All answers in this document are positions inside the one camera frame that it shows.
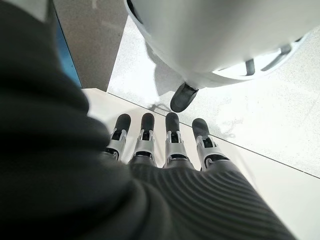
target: white floor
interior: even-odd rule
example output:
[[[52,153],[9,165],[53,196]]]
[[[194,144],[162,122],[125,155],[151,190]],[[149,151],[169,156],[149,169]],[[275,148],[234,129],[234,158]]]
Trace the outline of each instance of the white floor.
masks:
[[[213,135],[320,177],[320,32],[315,29],[267,77],[201,89],[180,121],[207,121]],[[127,19],[108,93],[166,115],[182,82]]]
[[[127,113],[131,116],[131,126],[122,159],[127,163],[140,132],[141,117],[151,111],[98,89],[83,91],[90,102],[89,115],[102,121],[109,131],[114,128],[119,115]],[[158,167],[161,167],[165,162],[165,117],[157,113],[153,115],[155,157]],[[180,124],[180,131],[187,154],[193,165],[199,169],[200,163],[192,129]],[[215,140],[298,239],[319,239],[320,179],[227,141],[218,138]]]

